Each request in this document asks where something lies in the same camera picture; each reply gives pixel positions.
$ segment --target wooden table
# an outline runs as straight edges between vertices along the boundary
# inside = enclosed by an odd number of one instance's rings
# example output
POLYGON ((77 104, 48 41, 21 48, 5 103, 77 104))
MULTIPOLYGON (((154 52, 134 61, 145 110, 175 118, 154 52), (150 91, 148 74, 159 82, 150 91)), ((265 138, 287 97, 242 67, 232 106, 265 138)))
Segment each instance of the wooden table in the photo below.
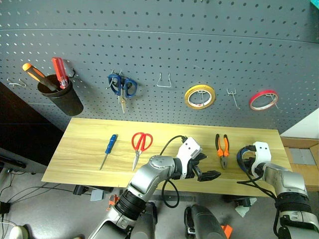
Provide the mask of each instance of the wooden table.
MULTIPOLYGON (((256 141, 267 142, 272 162, 291 170, 277 130, 72 118, 42 181, 126 187, 134 173, 146 164, 151 156, 159 154, 168 140, 179 134, 193 137, 203 148, 203 153, 207 155, 207 158, 199 163, 203 172, 217 170, 222 173, 219 178, 209 182, 198 182, 197 178, 174 180, 179 191, 265 196, 258 189, 236 183, 238 180, 248 180, 237 165, 236 154, 242 147, 256 141), (152 146, 140 156, 135 171, 132 172, 135 151, 131 145, 131 138, 136 132, 150 133, 154 140, 152 146), (227 134, 229 139, 230 155, 226 170, 222 169, 216 153, 217 133, 227 134), (100 171, 106 146, 113 134, 117 134, 118 139, 100 171)), ((163 155, 176 156, 180 146, 180 139, 175 139, 163 155)), ((273 190, 265 182, 259 184, 273 190)), ((169 184, 166 188, 173 190, 169 184)))

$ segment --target blue screwdriver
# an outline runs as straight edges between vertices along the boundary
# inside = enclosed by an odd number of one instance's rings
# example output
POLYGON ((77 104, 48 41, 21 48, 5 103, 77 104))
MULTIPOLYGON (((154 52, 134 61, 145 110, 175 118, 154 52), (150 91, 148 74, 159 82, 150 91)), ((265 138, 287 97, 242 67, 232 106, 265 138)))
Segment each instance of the blue screwdriver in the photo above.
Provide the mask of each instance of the blue screwdriver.
POLYGON ((112 135, 112 137, 110 138, 110 142, 109 142, 109 144, 108 144, 108 146, 107 146, 107 148, 105 150, 106 154, 105 154, 104 160, 103 160, 103 162, 101 164, 100 170, 103 168, 103 165, 104 165, 105 160, 108 157, 109 153, 111 153, 111 150, 112 150, 113 145, 114 145, 114 143, 116 141, 116 138, 117 138, 117 134, 112 135))

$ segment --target pegboard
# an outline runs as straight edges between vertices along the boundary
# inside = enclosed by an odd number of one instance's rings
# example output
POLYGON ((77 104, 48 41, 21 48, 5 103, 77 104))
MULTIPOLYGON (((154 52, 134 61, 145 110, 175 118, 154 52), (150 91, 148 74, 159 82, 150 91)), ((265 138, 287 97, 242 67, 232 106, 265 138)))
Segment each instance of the pegboard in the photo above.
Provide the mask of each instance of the pegboard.
POLYGON ((319 13, 306 0, 3 1, 0 80, 65 129, 70 117, 36 89, 21 66, 54 73, 51 57, 74 67, 84 105, 77 117, 255 128, 283 132, 318 107, 319 13), (138 82, 126 113, 108 86, 114 69, 138 82), (157 87, 168 85, 171 88, 157 87), (196 84, 215 89, 203 110, 184 104, 196 84), (236 89, 240 110, 226 89, 236 89), (254 112, 249 99, 273 89, 277 109, 254 112))

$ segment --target pliers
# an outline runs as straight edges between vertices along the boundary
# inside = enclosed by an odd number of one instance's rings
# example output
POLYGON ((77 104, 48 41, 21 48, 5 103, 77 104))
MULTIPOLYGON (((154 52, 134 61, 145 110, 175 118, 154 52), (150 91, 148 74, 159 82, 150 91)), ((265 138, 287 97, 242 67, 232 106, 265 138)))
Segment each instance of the pliers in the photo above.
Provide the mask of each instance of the pliers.
POLYGON ((224 134, 224 142, 225 142, 225 150, 223 151, 220 147, 219 134, 216 134, 215 145, 217 149, 217 155, 220 157, 221 166, 223 167, 223 169, 226 169, 227 157, 229 156, 229 152, 228 152, 229 142, 228 142, 228 138, 226 134, 224 134))

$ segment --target black cup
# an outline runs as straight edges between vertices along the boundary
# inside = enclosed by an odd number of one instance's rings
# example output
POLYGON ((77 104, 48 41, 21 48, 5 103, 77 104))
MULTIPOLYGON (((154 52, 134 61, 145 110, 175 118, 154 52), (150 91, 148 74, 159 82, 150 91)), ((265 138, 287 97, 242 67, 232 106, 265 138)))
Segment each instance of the black cup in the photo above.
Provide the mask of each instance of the black cup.
POLYGON ((66 115, 76 116, 80 114, 83 111, 83 105, 73 89, 72 81, 69 81, 69 84, 65 89, 61 89, 56 75, 49 75, 47 78, 49 81, 59 86, 59 91, 51 91, 41 83, 38 83, 38 90, 55 103, 66 115))

